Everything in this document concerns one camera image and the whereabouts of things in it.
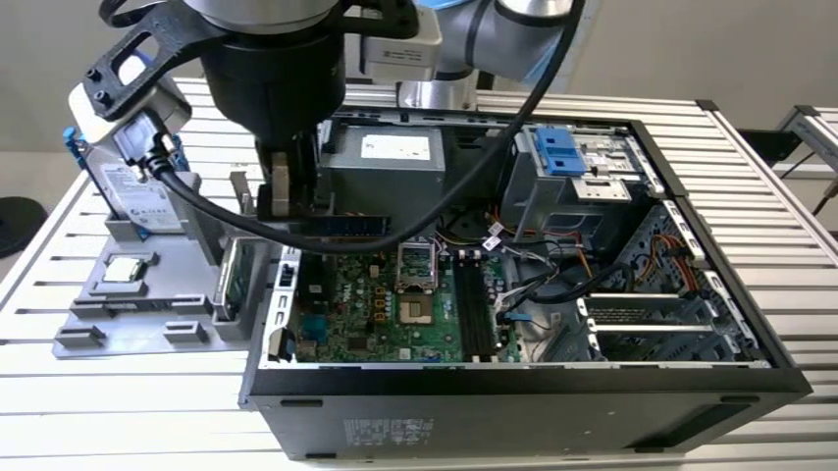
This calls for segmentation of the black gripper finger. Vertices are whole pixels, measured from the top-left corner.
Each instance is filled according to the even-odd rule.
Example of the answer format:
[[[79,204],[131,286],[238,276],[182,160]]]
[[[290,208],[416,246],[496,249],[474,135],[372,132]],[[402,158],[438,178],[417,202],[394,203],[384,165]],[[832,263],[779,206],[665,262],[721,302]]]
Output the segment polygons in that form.
[[[257,194],[258,218],[278,220],[293,214],[290,154],[286,148],[260,141],[256,143],[256,153],[262,173]]]
[[[296,134],[292,140],[292,215],[313,212],[321,145],[316,134]]]

